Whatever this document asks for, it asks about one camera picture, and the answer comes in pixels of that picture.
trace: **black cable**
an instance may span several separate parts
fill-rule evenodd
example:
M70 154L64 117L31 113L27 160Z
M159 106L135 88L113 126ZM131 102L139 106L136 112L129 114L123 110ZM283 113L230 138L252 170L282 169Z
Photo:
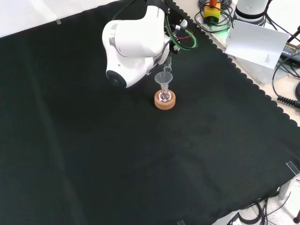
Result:
M300 26L297 28L297 31L293 34L295 37L297 37L300 34ZM290 43L291 41L293 41L294 38L290 37L287 42Z
M232 4L232 0L222 0L219 1L219 3L221 4L221 8L215 7L215 6L210 6L209 2L206 2L205 0L199 0L198 1L198 5L200 8L200 11L195 15L195 22L197 23L197 25L204 31L208 32L208 33L219 33L219 32L223 32L226 30L229 30L230 28L230 24L233 22L233 17L231 16L232 12L233 12L233 8L230 6ZM212 22L209 21L208 19L204 18L203 15L203 11L205 7L210 7L210 8L216 8L217 10L221 11L222 15L225 15L225 19L220 21L220 22ZM203 19L203 22L207 22L208 26L215 26L215 27L223 27L223 26L227 26L227 28L225 29L220 29L220 30L207 30L202 24L200 24L197 21L197 16L200 14L200 16Z
M286 73L289 73L290 75L292 75L295 78L300 78L300 76L298 76L297 74L293 74L290 70L288 70L284 65L281 65L280 69L285 71Z
M274 212L276 212L277 210L281 209L281 208L286 204L287 200L289 200L289 198L290 198L290 196L291 196L291 193L292 193L292 192L290 192L289 196L287 197L286 201L282 204L282 206L280 206L278 209L276 209L276 210L270 212L269 214L267 214L267 216L268 216L268 215L271 215L272 213L274 213Z
M277 224L275 224L275 223L273 223L273 222L271 222L271 221L269 221L269 220L268 220L268 222L269 222L269 223L272 223L273 225L277 225Z
M266 199L265 210L264 210L264 217L265 217L265 220L266 220L266 225L268 225L267 207L268 207L268 199Z
M299 74L297 73L297 71L296 71L295 68L293 67L292 63L290 63L290 68L292 69L292 71L294 71L294 73L297 75L297 77L300 78Z
M112 20L116 20L118 15L123 12L127 7L131 6L136 0L129 1L126 5L124 5L112 18Z
M275 69L274 71L274 74L273 74L273 77L272 77L272 88L273 88L273 91L274 93L277 95L277 100L278 101L281 101L287 105L291 105L291 106L294 106L296 108L300 108L300 101L297 101L297 100L293 100L293 99L290 99L290 98L286 98L286 97L283 97L281 95L278 95L276 90L275 90L275 87L274 87L274 77L275 77L275 74L277 72L277 70L280 68L280 66L282 66L283 63L285 63L286 61L288 61L290 58L296 56L296 55L300 55L300 52L299 53L296 53L296 54L293 54L293 55L290 55L289 57L287 57L285 60L283 60L282 62L279 63L279 65L277 66L277 68Z
M300 39L298 39L297 37L295 37L293 34L291 34L290 32L288 32L287 30L285 30L284 28L282 28L281 26L279 26L277 23L274 22L274 20L272 20L268 14L266 14L266 16L268 17L269 22L272 22L273 24L275 24L276 26L278 26L280 29L282 29L284 32L288 33L290 36L292 36L294 39L296 39L297 41L300 42Z
M266 25L266 22L267 22L267 17L264 16L264 23L263 23L263 27Z
M257 201L258 201L258 203L261 203L263 201L263 199L258 199ZM251 208L252 206L255 206L255 205L256 205L256 203L253 203L253 204L251 204L251 205L249 205L249 206L247 206L247 207L245 207L245 208L243 208L241 210L249 209L249 208Z
M231 219L231 220L227 223L227 225L233 225L233 219Z
M263 210L261 208L261 205L259 204L258 201L256 201L255 204L258 207L258 211L259 211L258 216L254 219L244 219L239 213L239 219L242 223L248 224L248 225L253 225L253 224L256 224L262 218Z
M266 19L268 20L269 24L271 24L272 27L274 27L275 30L278 30L277 27L275 27L275 25L272 23L272 20L271 20L271 18L268 16L268 14L266 14L265 16L266 16Z

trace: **white card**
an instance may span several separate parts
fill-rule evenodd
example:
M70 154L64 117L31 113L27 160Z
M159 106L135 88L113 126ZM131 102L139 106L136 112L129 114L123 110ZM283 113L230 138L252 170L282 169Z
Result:
M288 38L286 33L234 20L225 53L274 69Z

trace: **power cord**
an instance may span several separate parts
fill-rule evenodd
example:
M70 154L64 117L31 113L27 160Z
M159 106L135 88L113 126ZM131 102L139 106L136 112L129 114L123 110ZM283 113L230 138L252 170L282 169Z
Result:
M272 77L272 88L273 88L273 91L274 93L277 95L277 100L278 101L281 101L287 105L290 105L290 106L294 106L295 108L300 108L300 101L298 100L293 100L293 99L290 99L290 98L286 98L286 97L283 97L281 95L278 95L276 90L275 90L275 87L274 87L274 77L276 75L276 72L277 70L282 66L283 63L285 63L286 61L288 61L290 58L296 56L296 55L300 55L300 52L299 53L296 53L296 54L293 54L293 55L290 55L289 57L287 57L285 60L283 60L282 62L279 63L279 65L277 66L277 68L275 69L274 71L274 74L273 74L273 77Z
M204 31L208 33L220 33L223 31L227 31L230 28L231 23L233 22L233 17L231 16L231 13L233 12L233 8L231 7L232 0L221 0L218 3L221 4L221 8L217 8L215 6L210 6L209 2L206 2L205 0L199 0L198 5L200 8L200 11L195 15L195 22L196 24ZM225 15L225 19L220 21L220 22L212 22L204 18L203 11L205 7L210 7L210 8L216 8L217 10L221 11L222 15ZM224 27L227 26L225 29L220 29L220 30L207 30L202 24L200 24L197 21L197 16L200 14L200 16L203 19L203 22L207 22L208 26L215 26L215 27Z

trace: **wooden base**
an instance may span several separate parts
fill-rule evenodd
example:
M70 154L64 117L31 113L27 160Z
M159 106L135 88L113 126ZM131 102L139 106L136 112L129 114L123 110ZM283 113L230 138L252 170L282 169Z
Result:
M161 109L161 110L168 110L168 109L172 109L175 105L175 100L176 100L176 96L174 94L173 91L169 90L170 93L172 94L172 99L169 102L161 102L158 99L158 94L161 92L161 90L159 90L158 92L156 92L155 96L154 96L154 103L156 105L157 108Z

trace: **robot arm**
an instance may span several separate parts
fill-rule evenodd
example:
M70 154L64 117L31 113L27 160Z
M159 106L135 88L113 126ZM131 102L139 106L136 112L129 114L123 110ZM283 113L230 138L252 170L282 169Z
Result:
M106 76L116 86L128 88L138 82L169 53L170 38L164 32L165 12L153 1L140 20L110 21L102 40L107 55Z

